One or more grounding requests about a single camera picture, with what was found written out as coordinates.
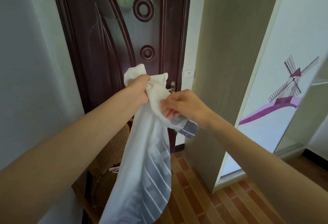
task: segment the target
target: circular door ornament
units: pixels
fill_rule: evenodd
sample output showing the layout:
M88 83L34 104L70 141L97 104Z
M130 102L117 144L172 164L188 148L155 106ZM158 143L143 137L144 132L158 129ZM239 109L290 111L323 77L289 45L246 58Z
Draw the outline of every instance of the circular door ornament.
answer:
M140 6L147 7L147 13L142 14L140 12ZM133 3L133 13L135 17L141 22L149 22L154 16L154 5L150 0L135 0Z
M150 45L145 45L140 50L140 56L143 60L149 62L155 57L155 50Z

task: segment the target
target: windmill decal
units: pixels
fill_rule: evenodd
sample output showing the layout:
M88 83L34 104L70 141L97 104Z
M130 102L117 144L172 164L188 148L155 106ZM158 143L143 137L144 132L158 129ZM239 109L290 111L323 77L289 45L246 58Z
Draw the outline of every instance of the windmill decal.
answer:
M290 55L284 62L285 67L289 73L288 81L286 81L276 92L274 92L268 99L272 102L275 98L274 105L281 103L290 103L293 97L297 97L302 93L298 86L298 82L301 77L308 72L319 60L319 57L314 59L309 65L301 71L301 68L296 69L293 57Z

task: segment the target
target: door panel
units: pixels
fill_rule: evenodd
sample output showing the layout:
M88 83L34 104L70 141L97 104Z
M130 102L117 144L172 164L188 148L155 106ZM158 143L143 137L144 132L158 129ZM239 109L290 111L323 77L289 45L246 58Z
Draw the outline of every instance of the door panel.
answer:
M124 88L124 73L140 63L150 75L168 72L167 88L177 82L183 4L184 0L67 0L88 110Z

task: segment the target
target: person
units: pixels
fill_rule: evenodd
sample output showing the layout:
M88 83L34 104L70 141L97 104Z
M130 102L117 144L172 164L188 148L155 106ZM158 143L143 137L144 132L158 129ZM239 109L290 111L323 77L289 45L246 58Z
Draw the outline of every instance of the person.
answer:
M128 87L0 171L1 223L37 223L106 143L148 102L150 76ZM213 133L287 223L328 223L328 193L210 110L192 91L161 100Z

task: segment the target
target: white wall switch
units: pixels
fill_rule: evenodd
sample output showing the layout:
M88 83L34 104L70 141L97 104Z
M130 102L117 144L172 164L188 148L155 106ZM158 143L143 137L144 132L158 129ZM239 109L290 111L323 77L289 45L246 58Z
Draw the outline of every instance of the white wall switch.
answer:
M185 70L183 71L183 77L194 77L195 71L194 70Z

